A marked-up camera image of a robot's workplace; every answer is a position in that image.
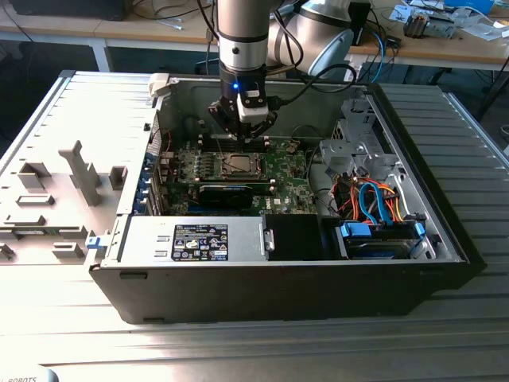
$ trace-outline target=wire bundle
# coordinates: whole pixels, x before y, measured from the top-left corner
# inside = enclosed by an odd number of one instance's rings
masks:
[[[332,188],[332,194],[336,190],[337,184]],[[365,204],[366,193],[373,193],[375,195],[375,200],[369,208]],[[376,207],[381,220],[386,223],[402,222],[403,218],[399,211],[399,199],[400,196],[385,183],[380,183],[369,177],[353,178],[350,185],[350,198],[338,208],[337,213],[347,218],[351,216],[351,219],[363,221],[364,223],[378,224],[378,221],[372,214]]]

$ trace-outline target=power supply label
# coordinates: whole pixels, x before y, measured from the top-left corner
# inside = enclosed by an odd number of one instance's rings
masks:
[[[173,235],[172,260],[228,260],[228,226],[226,224],[176,225]]]

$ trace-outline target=motherboard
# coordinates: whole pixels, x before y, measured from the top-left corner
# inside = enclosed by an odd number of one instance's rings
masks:
[[[185,143],[161,161],[166,215],[257,216],[316,214],[305,178],[310,150],[265,141],[231,151],[231,141]]]

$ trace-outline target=side panel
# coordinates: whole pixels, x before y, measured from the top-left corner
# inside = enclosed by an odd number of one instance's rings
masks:
[[[123,320],[230,322],[408,314],[441,287],[472,277],[462,264],[334,267],[91,268]]]

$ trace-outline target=blue wire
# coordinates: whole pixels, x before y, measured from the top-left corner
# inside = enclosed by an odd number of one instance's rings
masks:
[[[366,193],[367,187],[373,187],[375,189],[376,201],[379,208],[380,218],[387,223],[387,225],[392,225],[394,222],[389,216],[389,213],[385,209],[383,205],[383,194],[380,188],[375,183],[366,183],[360,188],[359,191],[359,207],[366,217],[373,222],[373,224],[377,224],[376,219],[366,210],[366,206],[364,205],[364,194]]]
[[[382,53],[382,59],[380,60],[379,70],[377,71],[377,73],[376,73],[375,77],[373,78],[373,80],[371,80],[371,83],[374,83],[376,81],[376,79],[379,78],[380,72],[382,71],[383,58],[385,57],[385,49],[383,47],[382,39],[380,38],[380,36],[378,34],[376,34],[375,32],[373,32],[372,30],[370,32],[373,33],[373,36],[375,36],[377,38],[377,40],[379,41],[380,52]]]

